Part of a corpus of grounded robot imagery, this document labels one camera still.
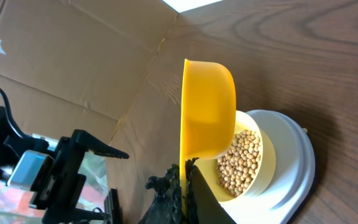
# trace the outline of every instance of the brown wooden surface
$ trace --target brown wooden surface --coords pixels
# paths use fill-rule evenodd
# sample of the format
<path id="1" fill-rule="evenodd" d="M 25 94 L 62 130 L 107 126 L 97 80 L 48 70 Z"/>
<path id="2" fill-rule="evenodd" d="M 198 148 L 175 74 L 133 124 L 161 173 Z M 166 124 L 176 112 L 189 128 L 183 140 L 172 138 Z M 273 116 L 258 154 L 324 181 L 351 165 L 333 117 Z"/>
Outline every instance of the brown wooden surface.
<path id="1" fill-rule="evenodd" d="M 183 59 L 232 73 L 237 109 L 275 110 L 309 130 L 318 184 L 295 223 L 358 223 L 358 1 L 224 0 L 180 15 L 112 145 L 126 223 L 151 203 L 150 175 L 178 162 Z"/>

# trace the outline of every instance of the container of beans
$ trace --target container of beans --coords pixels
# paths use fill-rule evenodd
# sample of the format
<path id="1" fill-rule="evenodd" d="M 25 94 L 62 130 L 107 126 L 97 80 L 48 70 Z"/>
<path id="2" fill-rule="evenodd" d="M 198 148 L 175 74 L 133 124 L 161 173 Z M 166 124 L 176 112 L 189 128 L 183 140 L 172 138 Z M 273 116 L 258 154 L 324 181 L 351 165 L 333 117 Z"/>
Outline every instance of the container of beans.
<path id="1" fill-rule="evenodd" d="M 255 197 L 273 178 L 276 156 L 269 137 L 246 113 L 236 111 L 231 145 L 215 159 L 196 161 L 220 203 L 238 197 Z"/>

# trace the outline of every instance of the white base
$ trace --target white base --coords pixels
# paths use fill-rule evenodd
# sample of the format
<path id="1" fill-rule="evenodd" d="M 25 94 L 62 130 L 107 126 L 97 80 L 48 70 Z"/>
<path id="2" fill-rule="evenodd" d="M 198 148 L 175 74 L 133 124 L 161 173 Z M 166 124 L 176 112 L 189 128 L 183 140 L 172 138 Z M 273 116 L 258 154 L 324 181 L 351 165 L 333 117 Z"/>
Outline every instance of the white base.
<path id="1" fill-rule="evenodd" d="M 222 207 L 236 223 L 286 223 L 308 195 L 315 161 L 310 140 L 291 118 L 274 111 L 247 112 L 273 142 L 276 169 L 269 186 L 256 197 Z"/>

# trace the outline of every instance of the yellow bowl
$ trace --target yellow bowl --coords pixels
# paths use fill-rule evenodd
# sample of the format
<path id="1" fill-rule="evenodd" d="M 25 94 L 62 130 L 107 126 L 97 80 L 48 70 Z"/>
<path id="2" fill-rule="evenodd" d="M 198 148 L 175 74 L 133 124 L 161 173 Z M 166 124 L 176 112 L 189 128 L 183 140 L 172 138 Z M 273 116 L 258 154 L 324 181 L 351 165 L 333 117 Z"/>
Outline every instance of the yellow bowl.
<path id="1" fill-rule="evenodd" d="M 228 202 L 235 198 L 244 196 L 258 196 L 266 189 L 273 178 L 276 168 L 276 153 L 271 140 L 248 114 L 236 111 L 236 126 L 234 128 L 234 134 L 238 134 L 245 129 L 260 133 L 262 150 L 259 153 L 262 154 L 262 159 L 260 160 L 259 171 L 255 179 L 251 182 L 247 190 L 240 196 L 233 197 L 227 189 L 224 189 L 219 185 L 217 158 L 198 159 L 195 163 L 203 174 L 208 186 L 212 190 L 218 202 Z"/>

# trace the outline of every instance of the wire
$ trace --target wire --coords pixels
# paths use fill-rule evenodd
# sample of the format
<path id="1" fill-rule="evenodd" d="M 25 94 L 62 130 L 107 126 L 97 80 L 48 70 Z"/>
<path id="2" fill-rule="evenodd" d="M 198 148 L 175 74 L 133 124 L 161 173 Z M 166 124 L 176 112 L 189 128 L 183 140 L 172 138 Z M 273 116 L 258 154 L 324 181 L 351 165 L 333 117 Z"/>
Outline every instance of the wire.
<path id="1" fill-rule="evenodd" d="M 20 128 L 18 127 L 18 125 L 16 124 L 16 122 L 14 121 L 14 119 L 12 117 L 11 105 L 9 104 L 9 100 L 7 99 L 5 92 L 1 88 L 0 88 L 0 95 L 2 96 L 2 99 L 4 100 L 7 122 L 9 123 L 10 127 L 12 128 L 12 130 L 15 132 L 15 134 L 17 136 L 19 136 L 22 139 L 26 139 L 27 135 L 25 135 L 22 132 L 22 130 L 20 130 Z"/>

